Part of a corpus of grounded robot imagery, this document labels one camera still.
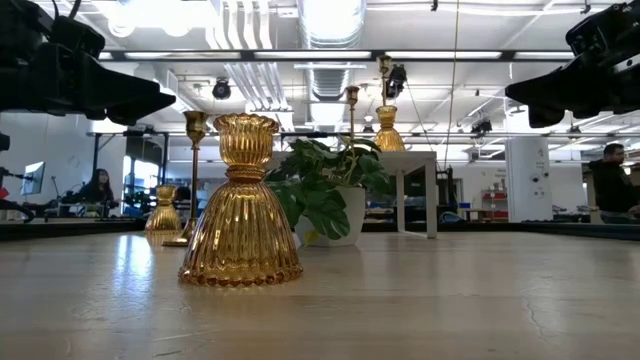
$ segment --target white plant pot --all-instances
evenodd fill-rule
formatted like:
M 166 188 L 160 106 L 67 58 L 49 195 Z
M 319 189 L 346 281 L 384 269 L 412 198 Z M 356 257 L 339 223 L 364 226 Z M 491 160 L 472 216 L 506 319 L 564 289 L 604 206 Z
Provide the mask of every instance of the white plant pot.
M 362 231 L 362 223 L 364 222 L 365 210 L 365 190 L 363 188 L 347 188 L 336 187 L 340 192 L 347 207 L 344 209 L 349 219 L 349 227 L 351 231 L 349 235 L 338 240 L 331 240 L 326 236 L 319 236 L 311 245 L 312 246 L 350 246 L 355 245 Z M 300 241 L 300 245 L 304 245 L 306 234 L 315 231 L 311 221 L 304 216 L 300 217 L 298 224 L 295 226 L 296 235 Z

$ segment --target amber glass candle holder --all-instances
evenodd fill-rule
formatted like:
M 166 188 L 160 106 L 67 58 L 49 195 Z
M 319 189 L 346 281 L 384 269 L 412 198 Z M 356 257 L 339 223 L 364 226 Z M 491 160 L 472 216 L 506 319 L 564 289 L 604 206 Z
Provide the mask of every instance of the amber glass candle holder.
M 166 235 L 179 233 L 182 230 L 180 217 L 173 208 L 176 187 L 173 185 L 159 185 L 156 187 L 158 205 L 144 227 L 148 235 Z
M 278 284 L 302 274 L 291 228 L 263 182 L 277 123 L 230 114 L 215 119 L 229 181 L 212 196 L 187 247 L 180 280 L 198 285 Z
M 376 109 L 378 120 L 380 121 L 380 131 L 376 134 L 373 141 L 380 147 L 382 151 L 404 151 L 404 142 L 400 134 L 393 128 L 396 122 L 396 112 L 398 108 L 395 106 L 380 106 Z
M 198 222 L 198 151 L 200 151 L 200 141 L 204 139 L 207 133 L 207 119 L 209 119 L 209 114 L 202 111 L 185 111 L 182 115 L 184 115 L 187 120 L 187 137 L 191 139 L 192 151 L 190 215 L 182 233 L 177 237 L 163 241 L 163 246 L 186 247 L 193 236 L 193 230 Z

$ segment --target table leg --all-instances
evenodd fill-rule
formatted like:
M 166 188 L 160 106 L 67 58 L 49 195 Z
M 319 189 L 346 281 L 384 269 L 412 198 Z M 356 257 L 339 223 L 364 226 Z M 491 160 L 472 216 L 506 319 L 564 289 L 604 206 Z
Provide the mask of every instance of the table leg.
M 398 232 L 405 231 L 405 215 L 404 215 L 404 172 L 396 171 L 396 197 L 397 197 L 397 219 Z
M 435 160 L 425 164 L 425 202 L 427 209 L 427 238 L 435 239 L 438 235 L 438 203 L 436 200 L 436 166 Z

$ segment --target dark jacket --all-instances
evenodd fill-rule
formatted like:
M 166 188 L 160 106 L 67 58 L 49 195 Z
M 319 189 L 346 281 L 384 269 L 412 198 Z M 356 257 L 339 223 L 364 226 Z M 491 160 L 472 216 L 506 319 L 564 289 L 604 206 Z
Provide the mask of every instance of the dark jacket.
M 78 195 L 87 202 L 113 201 L 113 192 L 100 190 L 97 186 L 92 186 L 91 183 L 83 186 Z
M 596 190 L 596 205 L 603 211 L 627 212 L 638 205 L 636 189 L 624 169 L 615 163 L 592 161 L 593 184 Z

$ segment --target red object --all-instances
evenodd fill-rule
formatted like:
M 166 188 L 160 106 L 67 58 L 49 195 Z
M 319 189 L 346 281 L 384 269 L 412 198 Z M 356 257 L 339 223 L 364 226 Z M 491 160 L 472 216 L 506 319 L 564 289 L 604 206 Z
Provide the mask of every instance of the red object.
M 504 200 L 507 198 L 507 193 L 505 192 L 495 192 L 495 197 L 493 198 L 494 200 Z M 491 200 L 491 193 L 485 193 L 482 198 L 484 200 Z

